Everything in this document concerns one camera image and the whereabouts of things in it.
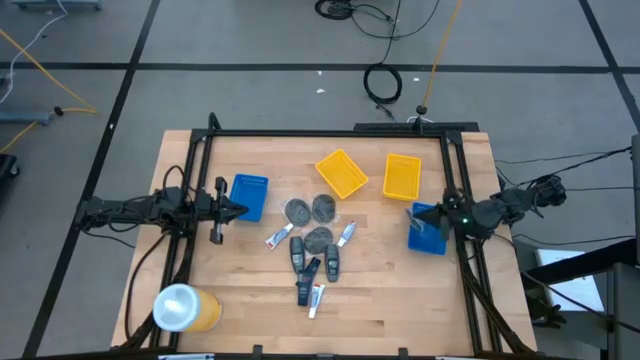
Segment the yellow plastic basket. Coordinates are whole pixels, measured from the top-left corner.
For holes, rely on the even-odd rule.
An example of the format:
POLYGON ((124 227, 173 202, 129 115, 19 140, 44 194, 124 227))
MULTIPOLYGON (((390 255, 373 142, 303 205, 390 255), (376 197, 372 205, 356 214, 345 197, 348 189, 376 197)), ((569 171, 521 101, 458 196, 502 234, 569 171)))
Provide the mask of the yellow plastic basket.
POLYGON ((368 182, 368 177, 342 149, 334 151, 319 161, 315 168, 342 200, 368 182))
POLYGON ((383 195, 402 201, 419 197, 421 159, 399 154, 389 154, 383 182, 383 195))

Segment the yellow disinfecting wipes canister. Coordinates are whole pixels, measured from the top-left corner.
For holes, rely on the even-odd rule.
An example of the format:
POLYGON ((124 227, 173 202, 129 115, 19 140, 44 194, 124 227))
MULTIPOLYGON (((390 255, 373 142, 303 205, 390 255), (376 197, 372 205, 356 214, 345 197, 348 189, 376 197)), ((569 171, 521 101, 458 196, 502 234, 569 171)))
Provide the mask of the yellow disinfecting wipes canister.
POLYGON ((220 320, 222 304, 213 294, 186 284, 163 289, 154 300, 152 316, 167 332, 205 332, 220 320))

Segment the grey table foot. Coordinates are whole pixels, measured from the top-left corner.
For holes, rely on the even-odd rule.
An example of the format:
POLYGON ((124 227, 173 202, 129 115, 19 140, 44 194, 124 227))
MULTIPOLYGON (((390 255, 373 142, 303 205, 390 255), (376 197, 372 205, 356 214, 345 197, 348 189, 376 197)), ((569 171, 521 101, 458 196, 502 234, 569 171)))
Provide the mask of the grey table foot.
POLYGON ((4 112, 0 111, 0 122, 3 123, 32 123, 48 126, 53 115, 49 112, 4 112))
POLYGON ((95 10, 100 11, 103 8, 102 0, 9 0, 9 1, 11 4, 23 10, 26 10, 28 8, 33 8, 33 7, 64 8, 64 9, 70 9, 73 7, 92 7, 95 10))

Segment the black caster wheel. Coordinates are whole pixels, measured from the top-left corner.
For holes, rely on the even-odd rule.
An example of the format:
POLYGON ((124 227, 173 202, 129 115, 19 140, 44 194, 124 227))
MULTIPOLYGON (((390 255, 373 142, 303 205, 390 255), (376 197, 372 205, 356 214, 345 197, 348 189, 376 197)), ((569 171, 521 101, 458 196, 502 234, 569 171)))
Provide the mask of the black caster wheel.
POLYGON ((20 174, 17 157, 10 154, 0 154, 0 182, 15 178, 20 174))

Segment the blue plastic basket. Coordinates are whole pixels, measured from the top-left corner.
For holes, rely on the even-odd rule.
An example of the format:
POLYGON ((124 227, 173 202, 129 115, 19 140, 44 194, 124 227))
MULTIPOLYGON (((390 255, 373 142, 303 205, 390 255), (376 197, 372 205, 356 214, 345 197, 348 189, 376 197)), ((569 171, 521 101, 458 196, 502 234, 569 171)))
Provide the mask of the blue plastic basket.
POLYGON ((230 200, 248 208, 248 212, 239 216, 239 220, 259 222, 262 217, 268 190, 267 177, 236 174, 230 200))
MULTIPOLYGON (((411 206, 413 214, 431 210, 432 205, 414 202, 411 206)), ((422 232, 418 232, 409 225, 408 248, 423 253, 444 256, 447 251, 447 241, 442 238, 441 231, 424 223, 422 232)))

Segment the dark blue packet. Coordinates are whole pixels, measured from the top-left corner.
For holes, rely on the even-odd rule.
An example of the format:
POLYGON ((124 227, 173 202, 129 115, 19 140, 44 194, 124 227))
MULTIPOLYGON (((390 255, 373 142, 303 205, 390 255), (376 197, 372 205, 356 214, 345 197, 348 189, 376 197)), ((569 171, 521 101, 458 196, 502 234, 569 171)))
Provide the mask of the dark blue packet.
POLYGON ((298 274, 298 280, 296 282, 298 288, 298 306, 306 307, 308 305, 311 288, 320 264, 321 260, 313 257, 310 263, 298 274))

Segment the black table beam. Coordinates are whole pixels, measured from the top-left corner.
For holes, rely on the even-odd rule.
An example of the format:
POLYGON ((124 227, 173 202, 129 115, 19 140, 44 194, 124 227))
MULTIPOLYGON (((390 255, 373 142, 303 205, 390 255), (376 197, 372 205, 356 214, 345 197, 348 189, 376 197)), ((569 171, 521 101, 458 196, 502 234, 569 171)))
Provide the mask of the black table beam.
POLYGON ((523 287, 525 290, 538 287, 531 278, 551 285, 605 272, 617 263, 629 266, 640 265, 639 245, 639 240, 631 238, 579 256, 533 268, 521 275, 523 287))

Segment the grey round pouch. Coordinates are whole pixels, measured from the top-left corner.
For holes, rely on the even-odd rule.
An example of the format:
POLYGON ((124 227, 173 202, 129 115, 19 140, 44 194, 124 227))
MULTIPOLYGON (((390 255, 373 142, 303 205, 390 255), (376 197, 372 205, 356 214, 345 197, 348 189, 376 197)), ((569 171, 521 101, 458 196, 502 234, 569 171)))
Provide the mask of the grey round pouch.
POLYGON ((323 253, 333 243, 333 233, 326 227, 316 227, 303 238, 305 250, 312 255, 323 253))
POLYGON ((307 203, 299 198, 293 198, 285 205, 285 215, 295 227, 304 227, 311 221, 311 210, 307 203))
POLYGON ((330 223, 336 215, 336 202, 327 194, 317 195, 312 202, 312 217, 318 223, 330 223))

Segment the white board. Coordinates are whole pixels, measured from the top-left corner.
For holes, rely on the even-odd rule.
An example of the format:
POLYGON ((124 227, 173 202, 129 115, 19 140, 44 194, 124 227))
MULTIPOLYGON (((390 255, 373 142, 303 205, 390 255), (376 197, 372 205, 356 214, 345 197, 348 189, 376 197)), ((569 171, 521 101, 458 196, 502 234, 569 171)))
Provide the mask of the white board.
MULTIPOLYGON (((555 262, 584 255, 584 251, 537 249, 536 259, 539 265, 545 266, 555 262)), ((553 284, 552 289, 558 290, 572 300, 597 311, 603 312, 604 306, 592 275, 575 278, 570 281, 553 284)), ((546 290, 546 295, 552 306, 559 305, 561 311, 583 312, 584 309, 562 298, 553 291, 546 290)))

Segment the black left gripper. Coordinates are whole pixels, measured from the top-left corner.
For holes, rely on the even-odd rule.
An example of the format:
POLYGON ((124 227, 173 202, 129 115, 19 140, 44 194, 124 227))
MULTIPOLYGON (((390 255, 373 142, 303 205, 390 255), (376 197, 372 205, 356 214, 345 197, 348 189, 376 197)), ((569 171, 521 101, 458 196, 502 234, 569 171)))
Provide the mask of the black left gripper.
MULTIPOLYGON (((195 218, 200 221, 212 221, 214 223, 210 233, 209 240, 216 245, 223 244, 223 234, 221 227, 223 225, 223 218, 227 207, 234 211, 248 211, 249 208, 240 203, 234 202, 231 199, 226 198, 227 182, 223 177, 215 178, 215 196, 207 193, 205 190, 200 189, 196 191, 196 197, 194 200, 195 218)), ((241 219, 246 213, 234 212, 227 217, 227 223, 241 219)))

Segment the black aluminium table frame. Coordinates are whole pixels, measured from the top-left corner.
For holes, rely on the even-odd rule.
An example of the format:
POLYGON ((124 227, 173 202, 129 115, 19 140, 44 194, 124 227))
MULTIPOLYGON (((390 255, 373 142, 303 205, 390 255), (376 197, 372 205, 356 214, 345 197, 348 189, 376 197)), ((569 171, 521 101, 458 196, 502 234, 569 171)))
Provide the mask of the black aluminium table frame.
POLYGON ((499 188, 488 136, 465 132, 459 143, 384 129, 380 135, 354 131, 231 131, 212 144, 211 176, 255 173, 269 179, 269 195, 257 224, 232 222, 220 245, 211 243, 203 224, 195 242, 189 281, 216 295, 221 320, 210 331, 183 334, 184 352, 248 354, 260 346, 274 358, 330 355, 469 356, 471 340, 460 259, 454 248, 428 255, 407 246, 406 203, 382 193, 391 153, 421 161, 419 198, 441 199, 443 165, 450 162, 455 182, 476 200, 499 188), (336 283, 323 295, 315 318, 296 303, 296 288, 285 245, 266 246, 281 228, 280 205, 292 196, 323 193, 327 184, 316 163, 343 150, 367 175, 367 183, 338 203, 342 221, 357 228, 341 253, 336 283))

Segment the small white toothpaste tube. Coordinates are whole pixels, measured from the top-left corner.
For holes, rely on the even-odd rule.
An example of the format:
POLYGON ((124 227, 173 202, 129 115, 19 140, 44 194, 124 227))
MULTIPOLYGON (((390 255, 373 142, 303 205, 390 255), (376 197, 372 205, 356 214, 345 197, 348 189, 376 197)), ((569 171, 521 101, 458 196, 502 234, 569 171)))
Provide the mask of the small white toothpaste tube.
POLYGON ((316 317, 322 296, 325 290, 324 284, 315 283, 311 288, 311 304, 308 317, 314 319, 316 317))
POLYGON ((283 228, 279 229, 276 233, 271 235, 266 241, 265 244, 270 250, 273 250, 283 239, 285 239, 291 230, 294 228, 292 223, 287 224, 283 228))
POLYGON ((351 239, 355 231, 356 224, 357 222, 355 220, 352 220, 346 225, 339 237, 339 241, 337 243, 338 247, 343 247, 351 239))

